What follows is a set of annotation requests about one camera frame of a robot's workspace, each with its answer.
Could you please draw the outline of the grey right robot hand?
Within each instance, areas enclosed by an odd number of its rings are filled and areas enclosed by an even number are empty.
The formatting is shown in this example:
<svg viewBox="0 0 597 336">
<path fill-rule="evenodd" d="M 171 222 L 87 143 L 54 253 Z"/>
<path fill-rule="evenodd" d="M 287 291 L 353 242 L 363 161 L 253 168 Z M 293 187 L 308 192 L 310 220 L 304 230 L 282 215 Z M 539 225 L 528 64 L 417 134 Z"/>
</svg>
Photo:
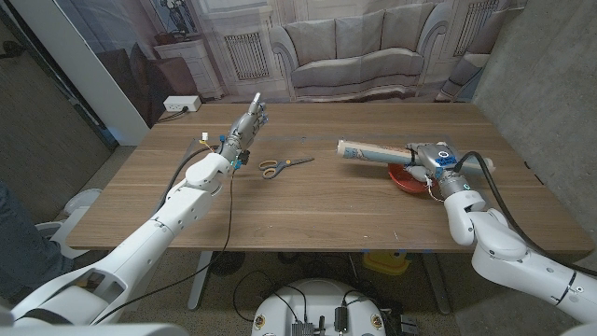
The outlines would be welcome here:
<svg viewBox="0 0 597 336">
<path fill-rule="evenodd" d="M 433 180 L 438 182 L 441 189 L 470 189 L 466 179 L 453 172 L 458 160 L 446 143 L 408 143 L 407 149 L 410 150 L 411 160 L 404 170 L 428 189 L 432 187 Z"/>
</svg>

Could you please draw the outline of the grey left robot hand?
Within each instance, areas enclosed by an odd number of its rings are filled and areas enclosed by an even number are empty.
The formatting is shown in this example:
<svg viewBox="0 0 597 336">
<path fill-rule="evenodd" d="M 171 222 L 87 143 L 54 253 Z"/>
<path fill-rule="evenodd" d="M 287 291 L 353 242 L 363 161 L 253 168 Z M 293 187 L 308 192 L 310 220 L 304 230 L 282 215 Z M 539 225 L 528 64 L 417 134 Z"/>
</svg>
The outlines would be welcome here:
<svg viewBox="0 0 597 336">
<path fill-rule="evenodd" d="M 253 144 L 259 129 L 268 122 L 265 109 L 265 104 L 260 102 L 260 93 L 257 92 L 247 112 L 232 123 L 229 134 L 217 151 L 228 160 L 234 170 L 248 161 L 248 148 Z"/>
</svg>

